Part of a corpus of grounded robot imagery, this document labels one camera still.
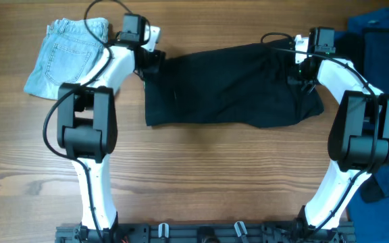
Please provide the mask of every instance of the black metal base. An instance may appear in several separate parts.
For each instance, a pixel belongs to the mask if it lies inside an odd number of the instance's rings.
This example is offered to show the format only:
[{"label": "black metal base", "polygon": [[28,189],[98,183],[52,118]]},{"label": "black metal base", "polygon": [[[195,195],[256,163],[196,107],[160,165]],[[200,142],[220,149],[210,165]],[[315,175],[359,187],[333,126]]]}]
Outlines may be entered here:
[{"label": "black metal base", "polygon": [[[337,229],[320,230],[308,240],[290,239],[292,221],[274,221],[259,224],[245,224],[247,229],[247,241],[249,243],[355,243],[354,227],[352,222],[340,222]],[[244,242],[237,236],[234,224],[205,224],[205,225],[170,225],[169,238],[163,239],[158,236],[158,225],[144,224],[119,224],[121,240],[127,236],[127,243],[200,243],[198,229],[200,227],[211,227],[220,243]],[[80,243],[75,239],[76,228],[78,227],[57,227],[55,243]],[[325,236],[332,236],[331,240],[325,240]],[[83,240],[83,242],[96,242],[95,240]]]}]

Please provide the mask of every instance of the light blue jeans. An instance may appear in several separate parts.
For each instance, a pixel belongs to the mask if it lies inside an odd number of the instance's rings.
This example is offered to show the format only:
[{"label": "light blue jeans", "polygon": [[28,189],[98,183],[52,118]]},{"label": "light blue jeans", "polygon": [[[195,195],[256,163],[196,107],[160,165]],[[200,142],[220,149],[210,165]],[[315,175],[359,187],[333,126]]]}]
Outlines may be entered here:
[{"label": "light blue jeans", "polygon": [[[104,18],[87,20],[88,27],[104,43],[109,22]],[[86,30],[83,20],[56,20],[47,26],[37,63],[24,91],[46,99],[57,99],[63,82],[76,83],[87,75],[103,54],[103,45]]]}]

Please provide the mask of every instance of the wooden tabletop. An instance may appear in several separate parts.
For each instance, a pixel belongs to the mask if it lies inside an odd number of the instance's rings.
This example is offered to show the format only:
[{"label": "wooden tabletop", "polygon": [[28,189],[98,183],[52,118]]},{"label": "wooden tabletop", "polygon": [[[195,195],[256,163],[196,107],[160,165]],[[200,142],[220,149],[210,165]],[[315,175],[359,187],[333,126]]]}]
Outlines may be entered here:
[{"label": "wooden tabletop", "polygon": [[[78,179],[41,136],[54,101],[23,92],[53,20],[82,19],[87,0],[0,0],[0,242],[52,242],[55,227],[81,220]],[[163,32],[170,57],[257,43],[266,32],[308,34],[346,28],[346,20],[389,1],[131,0],[133,12]],[[123,9],[98,4],[114,30]],[[111,156],[120,222],[287,220],[314,195],[329,164],[327,139],[337,104],[318,88],[325,112],[300,124],[145,125],[142,82],[127,79],[116,99],[118,144]],[[55,117],[49,127],[57,146]]]}]

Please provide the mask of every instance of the denim fabric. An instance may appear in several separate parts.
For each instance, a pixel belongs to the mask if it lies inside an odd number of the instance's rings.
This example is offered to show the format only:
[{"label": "denim fabric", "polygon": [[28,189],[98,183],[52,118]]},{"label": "denim fabric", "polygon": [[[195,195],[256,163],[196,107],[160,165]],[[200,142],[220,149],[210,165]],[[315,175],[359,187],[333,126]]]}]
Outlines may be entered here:
[{"label": "denim fabric", "polygon": [[[107,42],[109,22],[104,18],[87,20],[88,27]],[[63,82],[75,83],[87,75],[103,54],[103,45],[92,37],[83,20],[56,20],[47,26],[37,63],[24,91],[46,99],[57,99]]]}]

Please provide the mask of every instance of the white arm segment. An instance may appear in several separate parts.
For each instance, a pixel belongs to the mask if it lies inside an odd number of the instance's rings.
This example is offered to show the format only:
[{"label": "white arm segment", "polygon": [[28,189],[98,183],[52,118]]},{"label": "white arm segment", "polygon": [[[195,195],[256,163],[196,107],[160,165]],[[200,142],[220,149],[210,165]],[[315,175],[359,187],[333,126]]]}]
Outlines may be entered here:
[{"label": "white arm segment", "polygon": [[[351,61],[344,59],[337,60],[342,63],[347,63],[349,67],[354,68]],[[361,91],[365,94],[369,94],[356,75],[332,61],[322,61],[317,79],[332,93],[339,104],[342,101],[344,91],[346,90]],[[372,91],[374,91],[375,95],[382,93],[378,88],[373,87],[372,85],[369,86]],[[317,227],[330,215],[331,211],[336,208],[342,198],[351,179],[358,172],[358,170],[352,169],[347,172],[342,172],[338,167],[337,161],[330,161],[330,166],[328,167],[327,174],[322,180],[321,186],[305,207],[305,215],[309,225]],[[322,229],[330,230],[334,227],[338,227],[343,210],[346,208],[358,187],[367,180],[370,175],[371,174],[364,173],[358,177],[335,216],[331,218]]]},{"label": "white arm segment", "polygon": [[[156,26],[147,26],[145,30],[145,39],[149,42],[142,47],[149,52],[154,51],[155,44],[160,37],[160,28]],[[134,52],[125,47],[110,47],[113,59],[106,70],[97,78],[97,81],[89,85],[90,87],[106,86],[113,88],[115,94],[120,88],[122,82],[129,76],[135,68]],[[88,82],[106,63],[109,58],[109,52],[104,49],[103,55],[97,62],[97,65],[80,81],[81,84]],[[100,230],[111,228],[116,219],[116,208],[113,204],[111,194],[111,182],[109,174],[110,155],[106,155],[101,163],[95,163],[94,159],[79,159],[88,168],[90,168],[90,180],[94,206],[96,208],[95,215],[100,227]],[[90,211],[88,185],[86,177],[81,165],[73,162],[79,179],[80,194],[82,195],[83,217],[82,225],[90,230],[95,229],[93,217]]]}]

